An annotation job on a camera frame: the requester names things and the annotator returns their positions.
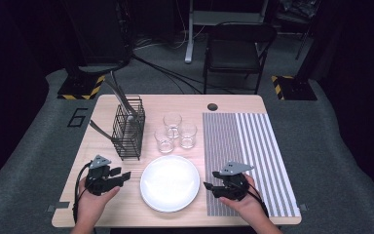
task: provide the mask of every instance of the wire basket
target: wire basket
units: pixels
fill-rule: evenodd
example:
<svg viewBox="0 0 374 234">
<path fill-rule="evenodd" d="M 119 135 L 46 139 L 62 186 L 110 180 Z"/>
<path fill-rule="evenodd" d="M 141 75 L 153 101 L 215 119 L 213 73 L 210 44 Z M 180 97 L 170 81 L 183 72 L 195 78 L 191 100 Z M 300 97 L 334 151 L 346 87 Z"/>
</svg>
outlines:
<svg viewBox="0 0 374 234">
<path fill-rule="evenodd" d="M 119 105 L 115 115 L 111 141 L 121 160 L 139 160 L 144 133 L 145 111 L 139 96 L 127 96 L 127 100 L 137 112 L 138 118 L 132 120 L 132 116 L 126 114 L 123 107 Z"/>
</svg>

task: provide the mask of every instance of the hand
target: hand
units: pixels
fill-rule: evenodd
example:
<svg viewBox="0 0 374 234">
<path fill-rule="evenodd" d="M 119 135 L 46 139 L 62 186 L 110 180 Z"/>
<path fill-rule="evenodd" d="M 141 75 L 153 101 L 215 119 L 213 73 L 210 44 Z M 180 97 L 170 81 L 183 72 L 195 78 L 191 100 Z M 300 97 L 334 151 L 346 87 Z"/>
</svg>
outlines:
<svg viewBox="0 0 374 234">
<path fill-rule="evenodd" d="M 120 187 L 114 187 L 101 196 L 96 196 L 86 190 L 85 181 L 85 177 L 80 180 L 79 190 L 82 196 L 78 203 L 77 223 L 71 233 L 92 233 L 105 205 L 120 191 Z"/>
<path fill-rule="evenodd" d="M 255 187 L 254 179 L 249 175 L 244 176 L 248 183 Z M 257 193 L 253 188 L 251 188 L 251 186 L 248 188 L 248 191 L 257 196 Z M 242 219 L 250 224 L 257 233 L 281 233 L 281 231 L 266 217 L 261 205 L 250 195 L 247 194 L 241 201 L 233 201 L 221 197 L 220 202 L 238 212 Z"/>
</svg>

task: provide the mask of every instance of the chair backrest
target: chair backrest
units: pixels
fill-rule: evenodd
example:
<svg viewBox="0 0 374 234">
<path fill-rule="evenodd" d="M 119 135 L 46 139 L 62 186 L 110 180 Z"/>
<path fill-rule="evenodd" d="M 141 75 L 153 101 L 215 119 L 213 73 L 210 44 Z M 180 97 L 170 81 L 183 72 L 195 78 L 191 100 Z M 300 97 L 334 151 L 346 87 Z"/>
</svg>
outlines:
<svg viewBox="0 0 374 234">
<path fill-rule="evenodd" d="M 265 22 L 227 21 L 217 24 L 209 33 L 209 40 L 249 41 L 272 43 L 277 31 Z"/>
</svg>

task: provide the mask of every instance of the clear glass cup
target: clear glass cup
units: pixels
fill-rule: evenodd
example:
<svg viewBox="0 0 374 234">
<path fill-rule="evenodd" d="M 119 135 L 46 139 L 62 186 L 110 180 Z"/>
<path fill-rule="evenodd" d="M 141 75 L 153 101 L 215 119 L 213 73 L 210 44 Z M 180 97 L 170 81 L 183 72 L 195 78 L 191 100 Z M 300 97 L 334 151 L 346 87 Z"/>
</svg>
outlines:
<svg viewBox="0 0 374 234">
<path fill-rule="evenodd" d="M 180 146 L 192 148 L 196 144 L 197 126 L 191 122 L 183 122 L 180 126 Z"/>
<path fill-rule="evenodd" d="M 157 147 L 162 153 L 170 153 L 174 149 L 174 138 L 168 136 L 166 128 L 159 128 L 154 132 Z"/>
<path fill-rule="evenodd" d="M 177 138 L 179 136 L 178 128 L 181 124 L 181 121 L 181 115 L 179 115 L 178 113 L 169 112 L 164 116 L 163 122 L 166 126 L 169 137 Z"/>
</svg>

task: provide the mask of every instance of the striped mat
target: striped mat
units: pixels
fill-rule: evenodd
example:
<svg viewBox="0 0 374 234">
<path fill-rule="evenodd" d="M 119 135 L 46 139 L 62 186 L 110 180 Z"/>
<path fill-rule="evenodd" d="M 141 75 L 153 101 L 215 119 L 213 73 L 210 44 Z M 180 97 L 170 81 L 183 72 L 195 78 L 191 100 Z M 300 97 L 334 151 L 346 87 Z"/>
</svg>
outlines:
<svg viewBox="0 0 374 234">
<path fill-rule="evenodd" d="M 222 180 L 212 176 L 227 162 L 254 166 L 251 175 L 270 216 L 300 216 L 293 190 L 267 114 L 203 113 L 206 182 L 215 186 Z M 211 192 L 206 194 L 207 215 L 236 216 Z"/>
</svg>

